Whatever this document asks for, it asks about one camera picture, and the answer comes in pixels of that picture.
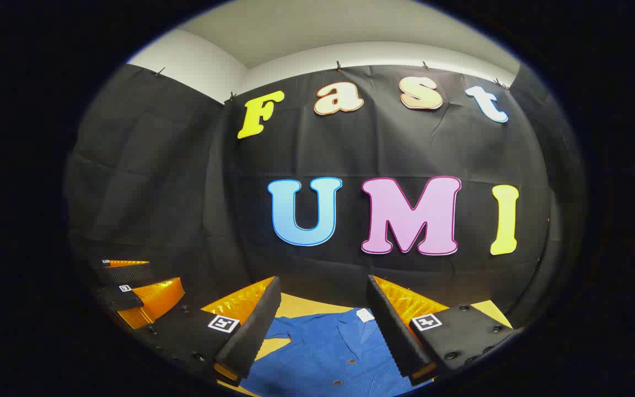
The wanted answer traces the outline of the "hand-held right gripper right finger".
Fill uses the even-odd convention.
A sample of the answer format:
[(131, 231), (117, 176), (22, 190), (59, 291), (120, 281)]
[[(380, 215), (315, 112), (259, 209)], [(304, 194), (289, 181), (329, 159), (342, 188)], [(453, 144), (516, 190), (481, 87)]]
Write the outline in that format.
[(474, 304), (447, 307), (368, 275), (366, 297), (386, 346), (402, 376), (441, 380), (473, 367), (511, 341), (518, 331), (502, 316)]

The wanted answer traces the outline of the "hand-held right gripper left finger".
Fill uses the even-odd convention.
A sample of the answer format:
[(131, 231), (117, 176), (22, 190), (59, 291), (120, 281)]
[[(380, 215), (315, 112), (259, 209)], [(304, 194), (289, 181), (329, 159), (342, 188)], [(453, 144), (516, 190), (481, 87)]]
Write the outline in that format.
[(255, 282), (203, 307), (179, 296), (179, 279), (167, 281), (173, 304), (154, 318), (141, 312), (132, 334), (153, 352), (196, 379), (238, 386), (249, 377), (281, 303), (277, 276)]

